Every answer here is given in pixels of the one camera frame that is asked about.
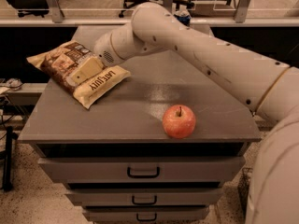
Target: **floor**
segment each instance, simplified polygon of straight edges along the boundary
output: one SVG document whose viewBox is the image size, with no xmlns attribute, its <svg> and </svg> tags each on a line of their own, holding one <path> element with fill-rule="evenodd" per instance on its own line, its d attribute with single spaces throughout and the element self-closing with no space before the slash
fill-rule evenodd
<svg viewBox="0 0 299 224">
<path fill-rule="evenodd" d="M 118 17 L 122 0 L 60 0 L 66 17 Z M 248 17 L 282 18 L 290 14 L 290 8 L 299 7 L 298 0 L 251 0 Z M 0 18 L 15 18 L 16 12 L 0 0 Z M 271 125 L 255 118 L 261 135 L 264 137 Z M 20 117 L 13 118 L 6 125 L 14 127 L 19 133 L 24 125 Z M 0 127 L 0 138 L 4 135 Z M 5 138 L 0 140 L 3 150 Z M 252 143 L 245 153 L 245 167 L 252 168 L 261 142 Z M 9 192 L 0 191 L 0 222 L 6 224 L 86 224 L 80 207 L 74 207 L 65 194 L 61 184 L 53 184 L 37 165 L 38 156 L 27 144 L 13 145 L 13 187 Z M 238 185 L 242 172 L 232 182 L 224 185 L 224 195 L 217 204 L 210 206 L 205 220 L 192 224 L 241 224 L 244 223 Z"/>
</svg>

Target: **desk drawer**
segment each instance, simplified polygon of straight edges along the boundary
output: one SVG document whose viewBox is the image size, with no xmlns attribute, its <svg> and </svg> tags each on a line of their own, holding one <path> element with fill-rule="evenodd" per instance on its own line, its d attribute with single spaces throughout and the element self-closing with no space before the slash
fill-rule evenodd
<svg viewBox="0 0 299 224">
<path fill-rule="evenodd" d="M 88 221 L 198 220 L 208 214 L 208 207 L 89 208 L 83 209 Z"/>
<path fill-rule="evenodd" d="M 223 182 L 244 163 L 243 157 L 39 159 L 56 183 Z"/>
<path fill-rule="evenodd" d="M 80 189 L 67 198 L 76 206 L 209 205 L 221 197 L 221 189 Z"/>
</svg>

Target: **drawer handle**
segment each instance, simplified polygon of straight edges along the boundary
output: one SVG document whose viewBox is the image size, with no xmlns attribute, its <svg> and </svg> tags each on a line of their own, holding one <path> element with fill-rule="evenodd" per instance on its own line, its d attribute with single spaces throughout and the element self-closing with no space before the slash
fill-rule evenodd
<svg viewBox="0 0 299 224">
<path fill-rule="evenodd" d="M 157 196 L 155 195 L 154 196 L 154 199 L 151 203 L 137 203 L 135 201 L 135 196 L 132 196 L 132 204 L 134 205 L 155 205 L 157 203 Z"/>
<path fill-rule="evenodd" d="M 152 219 L 141 219 L 139 217 L 139 214 L 136 214 L 136 219 L 137 219 L 137 221 L 155 221 L 157 219 L 157 214 L 155 213 L 155 216 Z"/>
<path fill-rule="evenodd" d="M 128 176 L 131 177 L 131 178 L 156 178 L 156 177 L 159 176 L 159 174 L 160 174 L 160 168 L 157 167 L 157 172 L 156 172 L 155 175 L 132 175 L 132 174 L 131 174 L 131 168 L 128 167 L 128 169 L 127 169 L 127 174 L 128 174 Z"/>
</svg>

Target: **black stand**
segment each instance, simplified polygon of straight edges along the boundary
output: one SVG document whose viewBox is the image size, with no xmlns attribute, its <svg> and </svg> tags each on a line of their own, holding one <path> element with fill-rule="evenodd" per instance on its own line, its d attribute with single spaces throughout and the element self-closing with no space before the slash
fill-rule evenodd
<svg viewBox="0 0 299 224">
<path fill-rule="evenodd" d="M 13 132 L 11 126 L 7 127 L 7 140 L 6 140 L 6 150 L 2 152 L 0 157 L 1 160 L 4 160 L 3 166 L 3 180 L 2 180 L 2 188 L 4 191 L 12 190 L 13 186 L 11 183 L 11 149 L 12 149 L 12 140 L 17 139 L 18 135 Z"/>
</svg>

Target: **apple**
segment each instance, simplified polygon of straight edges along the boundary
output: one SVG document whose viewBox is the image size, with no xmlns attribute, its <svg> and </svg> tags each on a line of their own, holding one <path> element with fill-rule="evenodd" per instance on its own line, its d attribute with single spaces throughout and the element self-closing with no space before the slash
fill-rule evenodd
<svg viewBox="0 0 299 224">
<path fill-rule="evenodd" d="M 193 133 L 196 117 L 186 105 L 173 105 L 164 112 L 162 123 L 168 136 L 185 138 Z"/>
</svg>

